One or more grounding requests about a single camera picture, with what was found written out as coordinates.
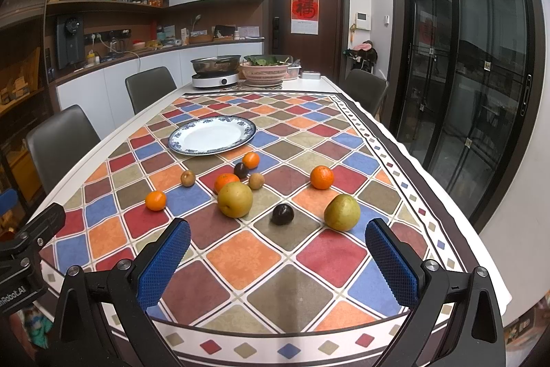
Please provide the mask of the small orange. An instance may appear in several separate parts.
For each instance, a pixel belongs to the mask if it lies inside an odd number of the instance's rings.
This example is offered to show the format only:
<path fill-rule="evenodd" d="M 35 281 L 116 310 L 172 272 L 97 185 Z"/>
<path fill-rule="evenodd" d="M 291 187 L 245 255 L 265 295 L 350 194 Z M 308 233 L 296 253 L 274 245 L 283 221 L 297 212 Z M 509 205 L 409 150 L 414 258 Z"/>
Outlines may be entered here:
<path fill-rule="evenodd" d="M 254 170 L 260 163 L 260 155 L 256 152 L 248 152 L 242 157 L 241 162 L 248 170 Z"/>
<path fill-rule="evenodd" d="M 162 191 L 152 191 L 145 197 L 144 204 L 152 212 L 160 212 L 166 207 L 167 197 Z"/>

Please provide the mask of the green pear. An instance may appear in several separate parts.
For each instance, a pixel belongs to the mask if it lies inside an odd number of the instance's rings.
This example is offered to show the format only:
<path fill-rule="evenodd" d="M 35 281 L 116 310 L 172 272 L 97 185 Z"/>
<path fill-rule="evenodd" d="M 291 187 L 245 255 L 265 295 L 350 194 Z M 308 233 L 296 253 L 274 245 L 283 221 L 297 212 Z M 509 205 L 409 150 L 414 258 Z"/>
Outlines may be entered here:
<path fill-rule="evenodd" d="M 357 201 L 350 195 L 335 196 L 323 212 L 324 223 L 341 232 L 349 231 L 358 224 L 361 209 Z"/>

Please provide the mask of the brown kiwi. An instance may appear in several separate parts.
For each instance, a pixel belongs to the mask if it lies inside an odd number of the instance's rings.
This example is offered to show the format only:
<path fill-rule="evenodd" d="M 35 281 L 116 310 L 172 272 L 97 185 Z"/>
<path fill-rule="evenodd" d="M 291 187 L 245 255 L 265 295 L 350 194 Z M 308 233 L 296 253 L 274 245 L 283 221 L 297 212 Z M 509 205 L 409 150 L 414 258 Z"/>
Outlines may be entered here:
<path fill-rule="evenodd" d="M 189 188 L 196 182 L 196 175 L 193 171 L 186 170 L 181 174 L 181 183 L 183 187 Z"/>
<path fill-rule="evenodd" d="M 264 183 L 265 183 L 265 177 L 261 173 L 256 172 L 250 175 L 248 185 L 252 190 L 256 191 L 261 189 Z"/>

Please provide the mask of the golden round pear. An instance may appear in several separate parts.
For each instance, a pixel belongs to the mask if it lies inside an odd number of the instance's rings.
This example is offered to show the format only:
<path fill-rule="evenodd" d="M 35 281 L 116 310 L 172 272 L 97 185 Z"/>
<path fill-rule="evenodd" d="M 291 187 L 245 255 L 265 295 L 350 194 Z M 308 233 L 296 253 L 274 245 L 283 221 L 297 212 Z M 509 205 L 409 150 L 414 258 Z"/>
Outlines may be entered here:
<path fill-rule="evenodd" d="M 217 205 L 225 216 L 238 219 L 250 211 L 253 200 L 253 193 L 248 185 L 233 182 L 222 187 L 217 196 Z"/>

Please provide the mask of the large orange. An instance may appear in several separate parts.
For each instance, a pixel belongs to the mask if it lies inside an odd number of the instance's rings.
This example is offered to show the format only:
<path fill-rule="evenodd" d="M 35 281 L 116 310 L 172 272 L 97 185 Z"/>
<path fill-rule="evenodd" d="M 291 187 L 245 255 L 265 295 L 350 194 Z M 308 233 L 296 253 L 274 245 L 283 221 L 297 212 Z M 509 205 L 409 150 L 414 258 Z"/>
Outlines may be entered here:
<path fill-rule="evenodd" d="M 222 188 L 228 183 L 239 183 L 240 181 L 241 179 L 234 173 L 221 173 L 216 177 L 214 181 L 215 183 L 213 185 L 213 190 L 215 194 L 218 194 L 222 190 Z"/>
<path fill-rule="evenodd" d="M 327 190 L 334 183 L 335 174 L 329 167 L 320 165 L 311 171 L 309 180 L 315 189 Z"/>

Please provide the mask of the dark plum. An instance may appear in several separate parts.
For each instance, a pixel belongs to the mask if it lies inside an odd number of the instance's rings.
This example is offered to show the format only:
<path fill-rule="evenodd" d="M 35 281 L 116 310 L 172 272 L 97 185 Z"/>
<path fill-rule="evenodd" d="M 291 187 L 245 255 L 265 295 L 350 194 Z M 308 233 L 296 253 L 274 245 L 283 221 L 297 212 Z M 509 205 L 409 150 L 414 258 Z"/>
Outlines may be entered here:
<path fill-rule="evenodd" d="M 270 221 L 274 225 L 288 225 L 295 218 L 294 209 L 287 203 L 280 203 L 274 209 Z"/>
<path fill-rule="evenodd" d="M 234 166 L 234 174 L 240 179 L 245 180 L 248 177 L 249 169 L 242 162 L 237 163 Z"/>

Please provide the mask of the dark plum front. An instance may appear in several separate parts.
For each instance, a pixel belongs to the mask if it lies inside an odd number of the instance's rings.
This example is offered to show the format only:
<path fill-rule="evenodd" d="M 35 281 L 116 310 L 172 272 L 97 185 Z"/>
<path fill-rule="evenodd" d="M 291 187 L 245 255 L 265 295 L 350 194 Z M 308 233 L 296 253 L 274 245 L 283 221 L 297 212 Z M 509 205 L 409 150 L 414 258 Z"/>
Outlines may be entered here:
<path fill-rule="evenodd" d="M 270 221 L 274 225 L 288 225 L 295 218 L 294 209 L 287 203 L 280 203 L 274 209 Z"/>

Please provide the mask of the grey chair near left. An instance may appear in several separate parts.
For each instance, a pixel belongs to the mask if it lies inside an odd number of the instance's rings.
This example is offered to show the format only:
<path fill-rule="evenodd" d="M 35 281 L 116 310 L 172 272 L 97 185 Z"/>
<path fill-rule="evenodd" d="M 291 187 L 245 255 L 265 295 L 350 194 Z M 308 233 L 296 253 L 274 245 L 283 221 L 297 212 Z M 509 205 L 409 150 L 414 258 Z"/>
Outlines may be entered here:
<path fill-rule="evenodd" d="M 26 142 L 44 191 L 49 194 L 101 140 L 82 108 L 75 104 L 31 130 Z"/>

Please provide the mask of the grey chair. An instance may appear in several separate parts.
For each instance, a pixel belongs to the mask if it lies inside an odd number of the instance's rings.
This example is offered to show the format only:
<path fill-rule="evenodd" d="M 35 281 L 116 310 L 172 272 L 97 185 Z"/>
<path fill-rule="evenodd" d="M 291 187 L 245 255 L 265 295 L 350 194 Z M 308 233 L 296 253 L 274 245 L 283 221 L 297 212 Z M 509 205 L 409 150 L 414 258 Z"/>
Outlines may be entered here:
<path fill-rule="evenodd" d="M 31 130 L 26 142 L 44 191 L 49 194 L 101 140 L 82 108 L 75 104 Z"/>
<path fill-rule="evenodd" d="M 125 79 L 131 106 L 137 115 L 142 110 L 176 90 L 176 84 L 170 71 L 164 67 L 131 75 Z"/>
<path fill-rule="evenodd" d="M 361 104 L 368 113 L 375 116 L 387 93 L 386 79 L 359 69 L 351 70 L 342 89 Z"/>

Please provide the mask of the blue white porcelain plate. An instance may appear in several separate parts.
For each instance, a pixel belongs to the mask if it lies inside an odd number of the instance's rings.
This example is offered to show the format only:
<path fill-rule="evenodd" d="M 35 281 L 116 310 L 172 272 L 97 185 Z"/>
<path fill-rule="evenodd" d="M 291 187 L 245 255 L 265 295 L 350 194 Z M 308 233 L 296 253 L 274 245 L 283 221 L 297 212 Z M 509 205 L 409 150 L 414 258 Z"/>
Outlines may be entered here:
<path fill-rule="evenodd" d="M 221 154 L 250 142 L 256 132 L 254 122 L 249 119 L 212 116 L 180 126 L 168 138 L 168 147 L 182 155 Z"/>

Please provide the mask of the colourful checkered tablecloth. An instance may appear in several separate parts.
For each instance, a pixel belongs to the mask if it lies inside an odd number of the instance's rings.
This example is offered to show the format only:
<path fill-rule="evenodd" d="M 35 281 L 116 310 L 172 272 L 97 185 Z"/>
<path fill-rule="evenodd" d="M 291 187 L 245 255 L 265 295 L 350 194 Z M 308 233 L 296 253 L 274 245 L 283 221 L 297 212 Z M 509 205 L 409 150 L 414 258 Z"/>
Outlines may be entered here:
<path fill-rule="evenodd" d="M 239 148 L 182 155 L 168 138 L 186 123 L 238 116 L 257 132 Z M 238 219 L 225 216 L 213 190 L 248 152 L 265 183 Z M 327 190 L 309 180 L 317 166 L 335 174 Z M 181 174 L 193 171 L 186 188 Z M 163 211 L 144 204 L 152 191 Z M 323 220 L 335 196 L 352 196 L 358 224 L 341 232 Z M 468 265 L 457 232 L 445 230 L 422 189 L 402 171 L 345 100 L 336 95 L 237 93 L 185 95 L 128 120 L 105 135 L 100 154 L 54 192 L 65 227 L 47 244 L 44 277 L 58 295 L 65 271 L 107 270 L 156 240 L 175 218 L 191 242 L 151 314 L 169 346 L 192 366 L 370 366 L 395 337 L 406 310 L 395 301 L 364 242 L 381 219 L 421 258 L 449 270 Z M 289 204 L 288 225 L 270 221 Z"/>

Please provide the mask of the white induction cooker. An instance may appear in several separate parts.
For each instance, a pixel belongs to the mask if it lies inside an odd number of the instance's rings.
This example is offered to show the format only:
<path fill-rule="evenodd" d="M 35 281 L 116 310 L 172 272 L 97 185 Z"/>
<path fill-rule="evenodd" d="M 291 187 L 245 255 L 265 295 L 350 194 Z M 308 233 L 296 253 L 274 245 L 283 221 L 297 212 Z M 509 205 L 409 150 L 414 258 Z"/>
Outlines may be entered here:
<path fill-rule="evenodd" d="M 192 76 L 192 86 L 199 89 L 208 89 L 208 88 L 218 88 L 218 87 L 230 87 L 237 85 L 239 81 L 239 74 L 228 74 L 228 75 L 215 75 L 215 76 L 206 76 L 206 75 L 193 75 Z"/>

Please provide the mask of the pink basket with greens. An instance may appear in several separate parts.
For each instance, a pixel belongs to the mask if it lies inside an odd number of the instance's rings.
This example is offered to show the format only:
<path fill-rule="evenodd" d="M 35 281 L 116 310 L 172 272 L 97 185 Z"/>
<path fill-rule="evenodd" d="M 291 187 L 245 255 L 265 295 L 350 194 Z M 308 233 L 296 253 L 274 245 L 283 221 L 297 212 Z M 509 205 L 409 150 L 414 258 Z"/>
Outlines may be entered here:
<path fill-rule="evenodd" d="M 293 61 L 288 55 L 248 55 L 240 64 L 240 76 L 250 86 L 276 86 L 286 78 Z"/>

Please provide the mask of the dark wooden door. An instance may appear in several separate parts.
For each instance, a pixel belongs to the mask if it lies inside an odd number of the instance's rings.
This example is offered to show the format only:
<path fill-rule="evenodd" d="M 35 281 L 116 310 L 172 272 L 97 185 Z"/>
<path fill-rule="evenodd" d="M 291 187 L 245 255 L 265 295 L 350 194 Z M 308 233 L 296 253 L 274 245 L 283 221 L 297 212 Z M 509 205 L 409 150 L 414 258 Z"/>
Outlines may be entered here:
<path fill-rule="evenodd" d="M 346 0 L 267 0 L 267 52 L 338 82 Z"/>

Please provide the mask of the red fu door poster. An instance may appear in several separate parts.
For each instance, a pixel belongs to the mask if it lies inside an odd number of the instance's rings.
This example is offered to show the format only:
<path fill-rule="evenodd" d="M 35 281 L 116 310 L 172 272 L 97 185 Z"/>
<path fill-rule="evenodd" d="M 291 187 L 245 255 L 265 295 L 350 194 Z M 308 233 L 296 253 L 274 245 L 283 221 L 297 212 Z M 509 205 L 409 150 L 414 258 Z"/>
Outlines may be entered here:
<path fill-rule="evenodd" d="M 319 34 L 320 0 L 291 0 L 292 34 Z"/>

